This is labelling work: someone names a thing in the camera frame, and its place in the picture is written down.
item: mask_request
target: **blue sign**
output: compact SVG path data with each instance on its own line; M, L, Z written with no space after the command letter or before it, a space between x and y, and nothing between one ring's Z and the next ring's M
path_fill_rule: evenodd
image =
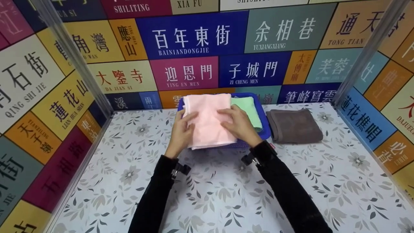
M388 60L389 59L386 56L379 52L375 52L371 61L368 62L362 71L361 76L356 80L354 87L361 94L364 94L380 71L384 68L385 64L387 64Z
M397 130L355 88L350 90L339 110L371 150Z
M88 110L95 118L98 125L102 128L106 122L106 117L95 100L92 102L91 106L89 106Z
M161 109L161 100L158 92L139 92L145 109Z
M137 18L148 59L243 54L249 11Z
M51 1L63 22L106 19L100 0ZM35 32L46 28L31 0L14 0L20 12Z
M361 48L319 50L305 83L343 82L361 51Z
M261 104L277 104L281 86L236 87L236 93L251 92L257 95Z
M292 52L220 56L219 87L282 85Z
M332 100L341 83L282 85L278 104L318 103Z
M116 111L144 109L139 92L105 94Z

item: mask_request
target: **folded towel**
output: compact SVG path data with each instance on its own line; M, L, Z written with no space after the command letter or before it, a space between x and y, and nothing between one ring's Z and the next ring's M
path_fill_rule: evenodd
M323 139L323 133L308 109L270 110L266 116L274 142L316 143Z
M231 104L237 105L244 110L249 116L249 120L255 128L256 132L260 132L263 129L262 122L260 121L259 114L256 110L255 101L253 97L244 98L232 98Z
M237 139L225 128L221 122L232 123L233 119L226 114L218 114L219 109L230 108L230 94L218 95L187 95L183 97L185 105L184 117L192 112L198 112L198 116L189 121L195 124L193 141L189 148L195 150L225 146L235 143Z

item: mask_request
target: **hand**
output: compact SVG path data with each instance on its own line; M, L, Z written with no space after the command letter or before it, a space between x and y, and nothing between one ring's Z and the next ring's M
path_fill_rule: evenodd
M168 158L177 158L181 151L187 148L188 144L193 140L195 125L191 124L188 126L187 123L189 120L197 117L198 112L190 113L182 118L184 113L185 109L178 111L176 114L176 119L171 131L170 143L165 151L165 156Z
M234 104L231 106L231 109L220 109L217 110L217 112L230 115L233 118L232 124L229 122L222 122L221 126L227 129L236 138L247 142L250 147L255 147L263 141L250 122L247 113L237 105Z

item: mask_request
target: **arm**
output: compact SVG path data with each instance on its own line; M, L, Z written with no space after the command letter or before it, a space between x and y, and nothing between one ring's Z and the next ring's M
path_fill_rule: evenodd
M306 190L268 142L262 141L250 151L259 161L256 166L271 186L295 233L332 233Z
M332 233L306 190L276 156L268 142L259 137L247 114L237 105L219 110L218 113L232 117L233 123L222 122L221 125L251 147L259 172L272 187L295 233Z
M128 233L158 232L168 194L174 184L171 174L177 161L161 155L151 181L138 203Z
M176 114L170 143L165 155L161 155L155 166L154 174L138 203L128 233L157 233L159 231L168 194L176 177L173 171L178 163L177 157L187 148L188 142L193 138L194 125L187 125L187 122L195 118L197 113L191 113L182 118L184 112L181 110Z

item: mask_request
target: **table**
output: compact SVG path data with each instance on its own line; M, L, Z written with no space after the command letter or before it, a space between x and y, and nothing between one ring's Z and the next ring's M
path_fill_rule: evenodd
M322 129L321 143L274 145L334 232L414 232L413 208L329 103L263 107L308 108ZM115 114L53 232L126 233L168 145L175 112ZM184 151L180 161L192 170L177 177L162 232L292 233L270 186L241 162L246 153Z

